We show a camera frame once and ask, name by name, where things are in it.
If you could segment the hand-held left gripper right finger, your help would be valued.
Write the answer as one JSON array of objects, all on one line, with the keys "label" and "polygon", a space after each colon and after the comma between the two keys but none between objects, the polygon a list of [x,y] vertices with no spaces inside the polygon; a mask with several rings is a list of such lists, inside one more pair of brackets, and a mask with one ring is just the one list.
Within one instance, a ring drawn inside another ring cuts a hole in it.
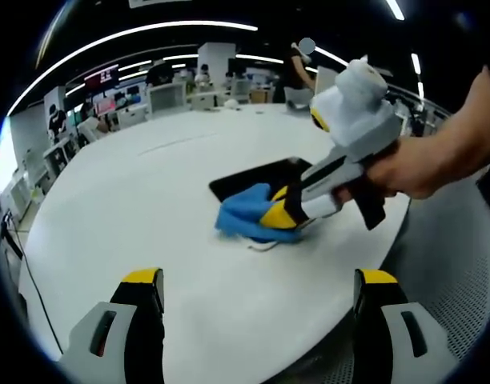
[{"label": "hand-held left gripper right finger", "polygon": [[383,270],[354,275],[354,383],[442,383],[458,359],[447,331]]}]

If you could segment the person's right hand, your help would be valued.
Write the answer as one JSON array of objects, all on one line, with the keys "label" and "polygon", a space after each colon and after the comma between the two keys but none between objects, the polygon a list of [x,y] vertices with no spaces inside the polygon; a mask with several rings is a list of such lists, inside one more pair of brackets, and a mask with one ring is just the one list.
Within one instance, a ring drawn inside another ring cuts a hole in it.
[{"label": "person's right hand", "polygon": [[390,152],[367,168],[367,180],[384,197],[401,192],[410,198],[428,198],[439,188],[435,154],[431,138],[401,138]]}]

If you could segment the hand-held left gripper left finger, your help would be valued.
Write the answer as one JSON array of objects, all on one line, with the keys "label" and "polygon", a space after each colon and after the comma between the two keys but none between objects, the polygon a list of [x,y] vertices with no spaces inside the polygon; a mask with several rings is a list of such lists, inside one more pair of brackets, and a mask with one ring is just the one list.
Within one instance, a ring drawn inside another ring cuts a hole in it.
[{"label": "hand-held left gripper left finger", "polygon": [[129,273],[70,332],[58,364],[73,383],[163,383],[163,270]]}]

